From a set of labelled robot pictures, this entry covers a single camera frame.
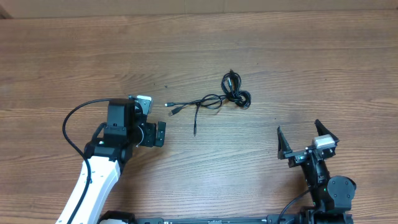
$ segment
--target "cable connector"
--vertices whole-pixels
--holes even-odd
[[[169,112],[169,116],[173,116],[176,113],[180,112],[180,110],[182,110],[183,106],[179,106],[178,108],[174,108]]]

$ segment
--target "wood grain surface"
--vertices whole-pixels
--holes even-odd
[[[0,223],[54,223],[82,159],[61,125],[97,98],[150,95],[163,148],[137,148],[104,211],[137,217],[258,217],[306,189],[277,159],[278,126],[302,150],[320,119],[341,141],[331,175],[358,185],[356,223],[398,219],[398,11],[268,12],[0,21]],[[168,101],[222,94],[232,68],[252,94],[168,116]],[[84,147],[106,103],[67,126]],[[306,196],[289,209],[309,205]]]

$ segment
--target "black cable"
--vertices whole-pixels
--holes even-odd
[[[279,214],[278,220],[276,221],[276,224],[280,224],[280,219],[284,216],[284,213],[286,212],[286,210],[293,205],[296,201],[300,200],[300,198],[302,198],[304,195],[306,195],[308,192],[310,192],[312,190],[312,188],[304,191],[303,193],[301,193],[299,196],[297,196],[295,199],[293,199],[291,202],[289,202],[286,207],[282,210],[282,212]]]
[[[83,158],[83,160],[85,161],[86,166],[87,166],[87,181],[86,181],[85,188],[84,188],[84,190],[83,190],[83,193],[81,193],[81,197],[80,197],[80,199],[79,199],[79,201],[78,201],[78,203],[77,203],[77,205],[76,205],[74,211],[73,211],[72,214],[70,215],[70,218],[69,218],[67,224],[71,224],[71,223],[72,223],[73,218],[75,217],[77,211],[78,211],[79,208],[80,208],[81,203],[83,202],[83,199],[85,198],[85,195],[86,195],[87,190],[88,190],[88,186],[90,185],[90,182],[91,182],[91,167],[90,167],[90,163],[88,162],[88,159],[86,158],[86,156],[84,155],[84,153],[83,153],[83,152],[75,145],[75,143],[73,143],[73,142],[70,140],[70,138],[68,137],[67,130],[66,130],[67,121],[68,121],[69,117],[70,117],[74,112],[76,112],[76,110],[78,110],[78,109],[80,109],[80,108],[82,108],[82,107],[84,107],[84,106],[86,106],[86,105],[88,105],[88,104],[97,103],[97,102],[102,102],[102,101],[111,101],[111,100],[113,100],[113,99],[99,99],[99,100],[91,100],[91,101],[89,101],[89,102],[83,103],[83,104],[77,106],[75,109],[71,110],[71,112],[69,112],[68,115],[67,115],[67,117],[63,120],[63,124],[62,124],[62,133],[63,133],[63,137],[65,137],[65,139],[68,141],[68,143],[69,143],[73,148],[75,148],[75,150],[76,150],[77,153],[79,153],[79,155]]]
[[[225,81],[228,83],[229,91],[225,86]],[[249,108],[251,104],[251,95],[248,91],[240,90],[242,84],[242,79],[233,70],[230,70],[229,73],[225,74],[223,80],[221,81],[221,88],[223,89],[225,95],[217,95],[217,94],[209,94],[203,97],[201,100],[194,100],[188,103],[166,103],[165,106],[176,106],[181,105],[177,108],[174,108],[170,111],[169,116],[175,115],[180,112],[184,107],[188,105],[196,105],[197,110],[195,113],[195,122],[193,124],[193,135],[197,135],[197,117],[198,111],[200,107],[208,108],[211,110],[216,110],[223,105],[223,100],[227,99],[231,102],[234,102],[236,105],[242,108]],[[212,103],[203,104],[206,101],[214,101]]]

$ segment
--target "wooden table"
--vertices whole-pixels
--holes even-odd
[[[169,117],[168,101],[222,94],[232,68],[252,105]],[[306,189],[277,159],[278,126],[302,150],[320,119],[341,142],[331,175],[358,185],[356,223],[398,218],[398,11],[272,12],[0,21],[0,223],[54,223],[81,157],[61,125],[97,98],[150,95],[163,148],[137,148],[104,211],[203,218],[279,213]],[[67,126],[83,148],[106,103]],[[309,205],[307,196],[289,212]]]

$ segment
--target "bundled cable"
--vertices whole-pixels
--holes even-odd
[[[196,105],[197,110],[195,113],[195,122],[193,125],[193,135],[197,135],[197,117],[199,108],[204,107],[211,110],[216,110],[223,105],[223,100],[227,99],[231,102],[234,102],[236,105],[242,108],[249,108],[251,104],[251,95],[248,91],[240,90],[242,83],[242,79],[233,70],[230,70],[229,73],[225,74],[223,80],[221,81],[221,88],[223,89],[225,95],[217,95],[217,94],[209,94],[203,97],[201,100],[194,100],[188,103],[166,103],[165,106],[178,106],[170,111],[169,116],[175,115],[180,112],[184,107],[188,105]]]

